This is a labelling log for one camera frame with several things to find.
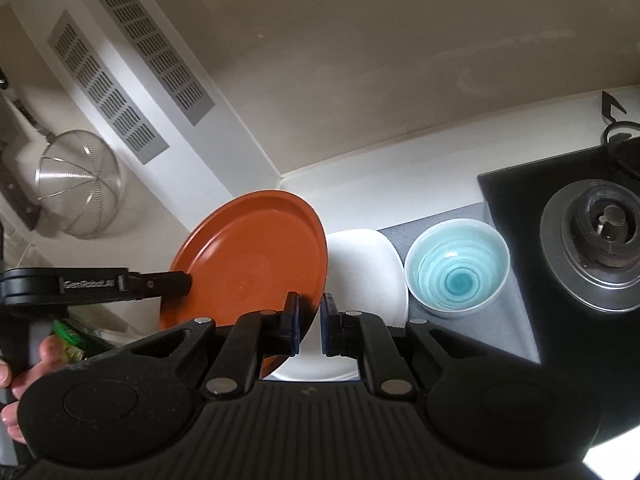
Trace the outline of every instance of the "gray countertop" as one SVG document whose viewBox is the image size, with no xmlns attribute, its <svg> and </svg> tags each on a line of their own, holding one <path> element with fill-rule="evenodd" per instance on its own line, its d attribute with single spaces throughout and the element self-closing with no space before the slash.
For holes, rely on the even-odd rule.
<svg viewBox="0 0 640 480">
<path fill-rule="evenodd" d="M 482 202 L 380 229 L 380 232 L 391 241 L 404 264 L 409 247 L 423 231 L 452 218 L 471 218 L 494 225 L 488 205 Z M 513 270 L 510 271 L 507 282 L 494 304 L 479 312 L 457 319 L 434 316 L 409 293 L 409 319 L 415 317 L 428 319 L 454 332 L 531 361 L 540 362 L 529 317 Z"/>
</svg>

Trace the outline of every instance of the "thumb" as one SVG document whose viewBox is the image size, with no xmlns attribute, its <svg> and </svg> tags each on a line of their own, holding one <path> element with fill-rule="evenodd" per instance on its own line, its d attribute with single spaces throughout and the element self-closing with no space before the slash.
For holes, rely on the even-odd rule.
<svg viewBox="0 0 640 480">
<path fill-rule="evenodd" d="M 9 368 L 6 361 L 0 359 L 0 388 L 8 387 L 9 384 L 11 384 L 12 378 L 11 368 Z"/>
</svg>

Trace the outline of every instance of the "white plate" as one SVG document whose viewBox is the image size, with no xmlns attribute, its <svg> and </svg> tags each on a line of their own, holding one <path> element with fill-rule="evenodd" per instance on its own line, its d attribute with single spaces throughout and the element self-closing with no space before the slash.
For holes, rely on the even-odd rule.
<svg viewBox="0 0 640 480">
<path fill-rule="evenodd" d="M 328 235 L 329 270 L 325 291 L 334 295 L 338 310 L 378 314 L 388 326 L 404 326 L 409 293 L 402 261 L 386 237 L 370 229 Z M 271 374 L 281 381 L 345 381 L 358 377 L 358 365 L 349 357 L 322 354 L 320 312 L 300 343 L 300 354 L 290 357 Z"/>
</svg>

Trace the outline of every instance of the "black stovetop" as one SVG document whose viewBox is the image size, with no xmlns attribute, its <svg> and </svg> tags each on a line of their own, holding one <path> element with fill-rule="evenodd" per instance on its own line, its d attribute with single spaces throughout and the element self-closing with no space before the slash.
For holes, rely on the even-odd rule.
<svg viewBox="0 0 640 480">
<path fill-rule="evenodd" d="M 640 161 L 640 139 L 621 151 L 631 164 Z M 617 170 L 603 147 L 478 176 L 511 250 L 542 364 L 593 391 L 602 410 L 596 441 L 602 442 L 640 425 L 640 309 L 600 314 L 572 298 L 549 270 L 539 232 L 554 193 L 585 179 L 609 180 L 640 196 L 640 181 Z"/>
</svg>

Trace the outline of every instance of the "range hood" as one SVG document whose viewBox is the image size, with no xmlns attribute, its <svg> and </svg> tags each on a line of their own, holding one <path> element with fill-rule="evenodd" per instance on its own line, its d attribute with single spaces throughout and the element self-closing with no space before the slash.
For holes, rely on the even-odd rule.
<svg viewBox="0 0 640 480">
<path fill-rule="evenodd" d="M 95 131 L 189 230 L 280 175 L 154 0 L 10 0 Z"/>
</svg>

